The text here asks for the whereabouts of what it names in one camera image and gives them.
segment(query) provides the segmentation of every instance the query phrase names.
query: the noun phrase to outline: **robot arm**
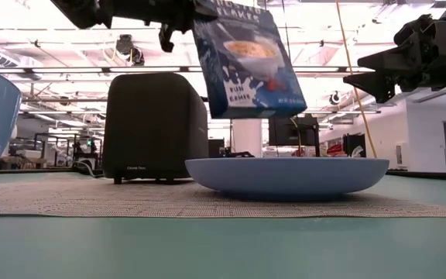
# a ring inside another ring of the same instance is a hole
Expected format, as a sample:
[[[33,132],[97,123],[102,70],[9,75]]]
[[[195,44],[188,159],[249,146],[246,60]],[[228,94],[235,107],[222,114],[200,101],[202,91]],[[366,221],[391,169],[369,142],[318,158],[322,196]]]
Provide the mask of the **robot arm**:
[[[97,24],[112,27],[113,16],[139,19],[146,26],[162,24],[160,43],[163,51],[171,52],[173,31],[185,33],[194,19],[213,20],[216,12],[205,5],[205,0],[51,0],[52,3],[79,29]]]
[[[446,12],[440,19],[422,15],[394,36],[397,47],[360,58],[358,65],[375,70],[344,77],[351,84],[384,103],[402,91],[446,88]]]

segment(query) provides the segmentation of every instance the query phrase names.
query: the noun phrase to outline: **black equipment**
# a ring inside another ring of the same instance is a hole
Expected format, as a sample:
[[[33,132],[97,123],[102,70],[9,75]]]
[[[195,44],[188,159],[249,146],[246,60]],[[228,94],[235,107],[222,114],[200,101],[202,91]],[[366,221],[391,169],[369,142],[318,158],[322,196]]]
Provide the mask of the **black equipment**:
[[[224,139],[209,139],[209,157],[218,158],[225,148]]]
[[[185,160],[208,157],[208,113],[179,74],[125,74],[108,93],[105,177],[189,177]]]
[[[54,5],[79,29],[96,24],[112,27],[113,16],[139,19],[146,26],[161,23],[160,43],[163,51],[171,52],[173,31],[192,29],[194,19],[213,20],[215,10],[206,6],[205,0],[51,0]]]
[[[384,103],[395,95],[395,84],[402,91],[446,88],[446,11],[440,19],[422,15],[406,23],[395,34],[397,47],[360,58],[358,65],[372,73],[344,77],[351,84]]]
[[[244,152],[232,152],[231,147],[225,147],[221,152],[219,157],[224,158],[255,158],[249,151]]]
[[[144,53],[135,47],[132,42],[132,35],[120,35],[120,39],[116,41],[116,50],[124,56],[127,61],[132,62],[132,66],[144,66]]]
[[[310,115],[293,118],[295,124],[289,118],[272,117],[269,122],[270,146],[314,146],[316,157],[320,156],[319,150],[319,125],[317,119]]]
[[[365,158],[365,136],[362,135],[344,135],[342,140],[342,149],[347,156],[351,156],[357,146],[362,148],[360,153],[362,158]]]

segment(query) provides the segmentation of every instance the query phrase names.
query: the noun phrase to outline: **black monitor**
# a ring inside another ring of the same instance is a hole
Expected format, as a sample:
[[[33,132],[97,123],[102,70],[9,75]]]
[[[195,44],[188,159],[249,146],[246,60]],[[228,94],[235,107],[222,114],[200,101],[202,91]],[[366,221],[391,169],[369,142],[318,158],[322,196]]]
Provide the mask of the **black monitor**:
[[[319,157],[319,125],[317,119],[306,115],[293,118],[273,117],[269,122],[270,146],[298,146],[299,134],[302,146],[315,146],[316,156]]]

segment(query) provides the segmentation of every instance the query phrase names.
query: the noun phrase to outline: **table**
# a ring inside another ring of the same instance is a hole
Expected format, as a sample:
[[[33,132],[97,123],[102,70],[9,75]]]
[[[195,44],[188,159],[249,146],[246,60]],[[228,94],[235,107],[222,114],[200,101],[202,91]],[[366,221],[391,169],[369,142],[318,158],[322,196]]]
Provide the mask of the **table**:
[[[385,177],[369,191],[446,205],[446,181]],[[440,279],[446,219],[0,217],[6,277]]]

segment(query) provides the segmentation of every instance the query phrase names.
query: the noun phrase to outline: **wall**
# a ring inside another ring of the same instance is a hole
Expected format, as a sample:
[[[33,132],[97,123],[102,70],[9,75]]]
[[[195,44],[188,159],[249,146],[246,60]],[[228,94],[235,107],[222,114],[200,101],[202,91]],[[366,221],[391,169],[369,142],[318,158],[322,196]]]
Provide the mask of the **wall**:
[[[368,120],[373,144],[378,158],[388,159],[390,161],[389,167],[397,168],[395,145],[402,142],[409,143],[406,102],[402,100],[395,107],[381,108],[380,111],[382,112],[381,114],[365,115]],[[342,137],[346,133],[365,134],[365,126],[361,116],[355,119],[354,125],[334,125],[333,130],[321,131],[319,135],[320,142]],[[373,158],[374,155],[369,145],[368,137],[365,139],[365,144],[367,157]]]
[[[446,172],[446,102],[407,102],[411,171]]]

